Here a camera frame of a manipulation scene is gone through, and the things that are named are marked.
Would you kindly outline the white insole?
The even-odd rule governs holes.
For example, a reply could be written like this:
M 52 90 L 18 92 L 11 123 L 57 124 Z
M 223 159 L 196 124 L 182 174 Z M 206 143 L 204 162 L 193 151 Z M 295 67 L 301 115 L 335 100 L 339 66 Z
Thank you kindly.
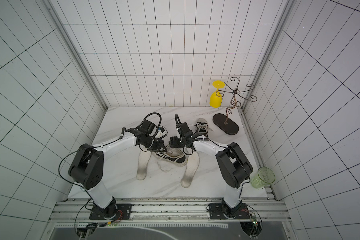
M 137 180 L 142 181 L 147 176 L 148 171 L 148 163 L 150 161 L 152 153 L 147 151 L 141 151 L 139 154 L 139 160 L 138 160 L 138 170 L 137 170 Z
M 183 188 L 189 188 L 191 186 L 196 171 L 199 168 L 199 164 L 200 164 L 200 157 L 197 152 L 193 152 L 191 155 L 189 155 L 186 171 L 181 181 L 181 186 Z

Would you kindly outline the aluminium rail frame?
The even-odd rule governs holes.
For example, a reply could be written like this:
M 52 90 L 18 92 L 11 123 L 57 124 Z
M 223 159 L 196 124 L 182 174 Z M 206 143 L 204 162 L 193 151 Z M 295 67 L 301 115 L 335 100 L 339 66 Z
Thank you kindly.
M 282 224 L 282 232 L 288 240 L 297 236 L 292 227 L 292 219 L 283 202 L 268 198 L 244 199 L 250 213 L 249 220 L 211 220 L 207 211 L 209 204 L 221 204 L 217 198 L 207 199 L 117 199 L 116 204 L 132 204 L 129 220 L 101 221 L 90 220 L 94 204 L 85 199 L 67 200 L 57 203 L 49 223 L 42 235 L 43 240 L 52 239 L 53 232 L 59 228 L 68 229 L 74 239 L 87 240 L 95 230 L 101 228 L 139 228 L 160 227 L 215 227 L 228 228 L 229 223 L 240 223 L 250 239 L 259 239 L 269 228 L 266 223 Z

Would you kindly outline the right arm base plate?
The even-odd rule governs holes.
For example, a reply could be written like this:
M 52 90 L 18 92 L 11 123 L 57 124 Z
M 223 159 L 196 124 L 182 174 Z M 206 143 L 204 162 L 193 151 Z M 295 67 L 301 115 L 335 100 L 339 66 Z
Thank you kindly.
M 227 204 L 209 204 L 207 211 L 211 220 L 249 220 L 250 213 L 245 203 L 240 203 L 234 208 Z

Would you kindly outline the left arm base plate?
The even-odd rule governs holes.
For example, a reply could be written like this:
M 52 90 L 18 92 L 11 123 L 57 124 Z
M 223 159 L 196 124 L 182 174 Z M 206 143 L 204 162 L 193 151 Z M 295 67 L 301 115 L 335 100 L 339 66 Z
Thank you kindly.
M 129 220 L 132 206 L 132 204 L 110 204 L 107 208 L 101 209 L 97 205 L 94 205 L 91 209 L 89 219 L 101 221 Z

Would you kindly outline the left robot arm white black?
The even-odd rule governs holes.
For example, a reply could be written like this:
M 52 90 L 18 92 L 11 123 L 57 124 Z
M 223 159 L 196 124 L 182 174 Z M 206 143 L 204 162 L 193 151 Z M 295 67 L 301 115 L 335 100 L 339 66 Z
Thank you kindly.
M 105 210 L 114 200 L 102 181 L 105 161 L 126 149 L 138 146 L 141 152 L 137 179 L 144 180 L 152 153 L 167 152 L 163 140 L 167 134 L 168 131 L 163 126 L 144 120 L 136 128 L 123 127 L 118 137 L 99 146 L 83 144 L 69 168 L 69 176 L 88 192 L 96 207 Z

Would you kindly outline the green plastic cup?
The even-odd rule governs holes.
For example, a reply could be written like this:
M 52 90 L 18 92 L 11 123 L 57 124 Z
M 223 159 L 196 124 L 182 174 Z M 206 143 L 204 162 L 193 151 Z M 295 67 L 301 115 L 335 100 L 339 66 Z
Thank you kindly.
M 255 189 L 271 185 L 275 180 L 276 176 L 274 172 L 267 167 L 261 167 L 251 174 L 251 185 Z

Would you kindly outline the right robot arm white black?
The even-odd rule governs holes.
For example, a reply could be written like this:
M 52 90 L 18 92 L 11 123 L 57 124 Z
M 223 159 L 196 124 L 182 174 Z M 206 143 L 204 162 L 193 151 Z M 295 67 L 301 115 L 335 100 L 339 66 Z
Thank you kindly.
M 199 167 L 198 153 L 204 153 L 217 160 L 222 177 L 227 184 L 222 204 L 230 210 L 237 209 L 242 203 L 243 185 L 250 179 L 253 172 L 253 167 L 240 146 L 235 142 L 227 145 L 211 140 L 209 125 L 204 119 L 197 120 L 194 131 L 186 122 L 181 122 L 178 114 L 175 114 L 175 123 L 178 135 L 170 138 L 169 146 L 172 149 L 181 150 L 188 156 L 182 186 L 189 187 Z

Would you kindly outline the black white sneaker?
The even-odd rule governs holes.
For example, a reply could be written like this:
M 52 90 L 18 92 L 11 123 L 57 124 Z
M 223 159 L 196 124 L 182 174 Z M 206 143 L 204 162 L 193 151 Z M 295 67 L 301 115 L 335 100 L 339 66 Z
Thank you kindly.
M 167 147 L 167 151 L 165 153 L 157 152 L 157 153 L 155 153 L 155 157 L 158 158 L 157 164 L 159 166 L 159 169 L 162 172 L 170 171 L 170 170 L 163 169 L 163 167 L 161 166 L 162 161 L 172 163 L 177 167 L 183 167 L 187 164 L 187 158 L 186 158 L 185 154 L 177 148 L 173 149 L 173 148 Z
M 206 138 L 209 137 L 209 124 L 205 119 L 199 118 L 196 121 L 196 133 Z

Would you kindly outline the yellow plastic wine glass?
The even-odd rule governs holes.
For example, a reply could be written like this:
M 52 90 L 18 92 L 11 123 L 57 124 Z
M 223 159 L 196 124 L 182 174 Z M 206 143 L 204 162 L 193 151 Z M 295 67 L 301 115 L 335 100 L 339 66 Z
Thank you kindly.
M 216 89 L 210 97 L 210 106 L 213 108 L 219 108 L 222 105 L 223 94 L 219 92 L 220 89 L 225 87 L 223 81 L 214 81 L 213 87 Z

